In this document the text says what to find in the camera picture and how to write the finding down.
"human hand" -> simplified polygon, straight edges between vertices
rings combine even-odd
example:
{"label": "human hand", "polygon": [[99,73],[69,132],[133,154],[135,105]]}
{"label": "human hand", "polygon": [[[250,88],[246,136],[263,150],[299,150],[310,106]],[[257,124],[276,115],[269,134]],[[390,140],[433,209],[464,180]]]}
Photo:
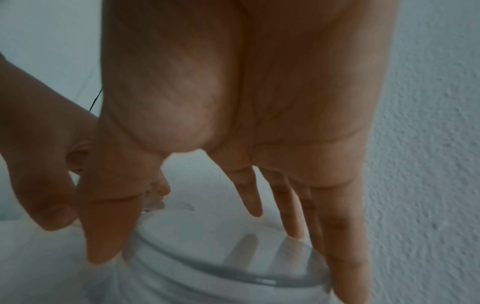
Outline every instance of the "human hand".
{"label": "human hand", "polygon": [[[97,118],[0,57],[0,124],[0,153],[22,207],[45,230],[70,225],[69,171],[81,175]],[[159,171],[147,192],[169,191]]]}
{"label": "human hand", "polygon": [[105,1],[105,98],[76,197],[90,261],[121,250],[163,161],[201,148],[255,216],[258,166],[287,233],[303,237],[303,212],[339,298],[365,302],[361,175],[396,7]]}

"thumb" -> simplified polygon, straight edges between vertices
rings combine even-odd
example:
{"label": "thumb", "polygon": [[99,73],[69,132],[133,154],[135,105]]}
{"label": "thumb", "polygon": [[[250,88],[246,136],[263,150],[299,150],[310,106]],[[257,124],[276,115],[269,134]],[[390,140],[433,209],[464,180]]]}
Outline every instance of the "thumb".
{"label": "thumb", "polygon": [[72,208],[75,186],[62,157],[52,151],[30,150],[5,156],[12,189],[29,216],[43,229],[54,231],[77,217]]}
{"label": "thumb", "polygon": [[75,197],[92,263],[107,262],[122,250],[165,159],[145,150],[107,112],[102,110]]}

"black wire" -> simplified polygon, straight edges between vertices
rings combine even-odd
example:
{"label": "black wire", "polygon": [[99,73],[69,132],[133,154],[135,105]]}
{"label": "black wire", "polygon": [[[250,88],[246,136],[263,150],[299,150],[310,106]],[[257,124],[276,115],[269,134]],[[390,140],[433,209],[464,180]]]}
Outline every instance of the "black wire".
{"label": "black wire", "polygon": [[89,112],[92,111],[92,108],[94,107],[95,102],[97,102],[97,99],[99,98],[99,96],[100,96],[100,94],[102,93],[103,90],[104,90],[103,88],[100,89],[100,92],[99,92],[98,95],[95,97],[95,99],[93,100],[93,103],[92,103],[91,106],[90,106],[90,109],[88,110]]}

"person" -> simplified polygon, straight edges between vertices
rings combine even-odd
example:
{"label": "person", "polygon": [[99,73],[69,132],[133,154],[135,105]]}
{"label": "person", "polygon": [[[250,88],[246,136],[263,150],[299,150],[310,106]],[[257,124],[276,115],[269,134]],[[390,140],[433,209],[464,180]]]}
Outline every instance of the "person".
{"label": "person", "polygon": [[[88,259],[103,263],[122,249],[141,197],[170,154],[205,150],[247,210],[261,216],[257,166],[286,232],[302,238],[303,215],[340,300],[364,303],[371,274],[362,167],[397,7],[398,0],[105,0],[99,121],[92,127],[73,105],[53,106],[58,96],[50,102],[59,110],[47,119],[30,108],[52,93],[13,94],[24,105],[3,122],[6,132],[32,135],[10,134],[1,145],[15,193],[30,214],[52,204],[69,210],[45,228],[78,214]],[[26,119],[39,130],[19,123]],[[48,140],[39,143],[42,137]],[[85,138],[93,147],[74,193],[69,156]],[[37,182],[21,184],[29,167]],[[53,168],[51,180],[35,180]],[[34,195],[42,191],[55,203]]]}

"fingernail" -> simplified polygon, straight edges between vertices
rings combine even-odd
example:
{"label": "fingernail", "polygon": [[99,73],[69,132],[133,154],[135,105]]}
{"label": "fingernail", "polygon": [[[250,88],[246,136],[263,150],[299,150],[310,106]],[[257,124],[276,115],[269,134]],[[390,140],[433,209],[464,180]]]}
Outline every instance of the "fingernail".
{"label": "fingernail", "polygon": [[57,205],[35,214],[32,219],[47,231],[55,231],[72,224],[77,212],[68,205]]}

